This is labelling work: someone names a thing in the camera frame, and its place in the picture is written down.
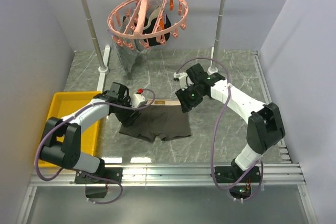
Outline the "dark grey boxer briefs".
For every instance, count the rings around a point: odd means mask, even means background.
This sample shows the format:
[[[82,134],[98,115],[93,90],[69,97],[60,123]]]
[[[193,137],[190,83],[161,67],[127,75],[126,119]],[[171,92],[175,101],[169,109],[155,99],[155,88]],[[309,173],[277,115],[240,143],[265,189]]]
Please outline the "dark grey boxer briefs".
[[[178,100],[156,100],[141,111],[132,126],[121,126],[119,133],[150,143],[157,137],[161,141],[171,141],[192,135],[188,114],[182,112]]]

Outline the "grey striped underwear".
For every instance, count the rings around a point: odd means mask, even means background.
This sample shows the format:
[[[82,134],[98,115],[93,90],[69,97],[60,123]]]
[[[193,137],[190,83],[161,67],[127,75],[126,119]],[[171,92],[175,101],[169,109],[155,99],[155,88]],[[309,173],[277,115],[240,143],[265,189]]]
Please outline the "grey striped underwear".
[[[137,57],[140,56],[141,52],[144,50],[144,47],[140,44],[138,39],[129,40],[124,39],[124,42],[131,44],[133,49],[129,48],[128,46],[120,46],[116,41],[114,41],[114,35],[112,31],[108,29],[108,33],[111,35],[112,42],[114,49],[116,51],[117,56],[117,67],[119,72],[126,76],[128,73],[131,72],[133,65],[135,64],[135,60]]]

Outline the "pink round clip hanger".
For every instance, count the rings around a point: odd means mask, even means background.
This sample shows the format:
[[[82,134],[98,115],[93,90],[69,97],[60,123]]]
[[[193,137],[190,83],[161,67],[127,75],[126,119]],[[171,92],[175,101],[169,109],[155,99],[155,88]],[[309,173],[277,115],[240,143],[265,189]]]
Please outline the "pink round clip hanger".
[[[135,49],[135,41],[146,49],[177,39],[186,29],[189,7],[186,0],[127,0],[107,19],[108,33],[117,45]]]

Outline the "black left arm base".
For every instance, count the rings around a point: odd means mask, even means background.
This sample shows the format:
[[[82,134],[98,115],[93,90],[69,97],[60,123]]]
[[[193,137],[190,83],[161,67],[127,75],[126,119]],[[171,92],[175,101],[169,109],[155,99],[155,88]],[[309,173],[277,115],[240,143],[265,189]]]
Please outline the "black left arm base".
[[[105,168],[101,174],[79,171],[76,172],[74,184],[85,186],[87,201],[96,205],[107,205],[117,201],[122,196],[122,175],[123,169],[117,167]],[[119,194],[114,199],[103,201],[107,197],[109,188],[113,185],[120,188]]]

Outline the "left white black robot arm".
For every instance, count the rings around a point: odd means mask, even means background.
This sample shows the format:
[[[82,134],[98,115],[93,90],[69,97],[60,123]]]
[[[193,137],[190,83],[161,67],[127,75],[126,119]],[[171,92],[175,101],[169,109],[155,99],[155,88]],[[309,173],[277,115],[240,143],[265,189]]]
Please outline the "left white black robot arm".
[[[81,150],[82,134],[110,114],[114,114],[122,126],[131,126],[146,103],[143,89],[130,94],[128,87],[114,82],[109,90],[96,94],[76,112],[46,121],[35,161],[42,160],[62,169],[81,170],[87,172],[92,182],[102,182],[106,177],[104,161]]]

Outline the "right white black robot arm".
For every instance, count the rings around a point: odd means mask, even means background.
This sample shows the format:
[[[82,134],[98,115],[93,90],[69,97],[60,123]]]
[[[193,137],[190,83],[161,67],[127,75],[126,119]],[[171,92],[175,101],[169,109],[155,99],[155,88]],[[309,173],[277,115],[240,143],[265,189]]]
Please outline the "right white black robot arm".
[[[174,80],[180,84],[175,94],[184,113],[207,96],[233,110],[247,124],[247,144],[232,162],[234,180],[243,182],[248,178],[249,168],[285,137],[280,109],[275,103],[266,104],[248,96],[221,74],[208,74],[198,63],[186,72],[175,73]]]

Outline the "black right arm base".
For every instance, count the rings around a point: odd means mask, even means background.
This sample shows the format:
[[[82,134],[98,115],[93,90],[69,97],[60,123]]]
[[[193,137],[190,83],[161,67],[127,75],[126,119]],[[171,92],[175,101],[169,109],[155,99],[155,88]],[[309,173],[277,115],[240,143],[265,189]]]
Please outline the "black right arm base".
[[[215,166],[214,175],[211,176],[215,179],[215,185],[221,190],[227,190],[233,201],[244,203],[263,190],[264,163],[257,161],[242,171],[232,160],[230,166]]]

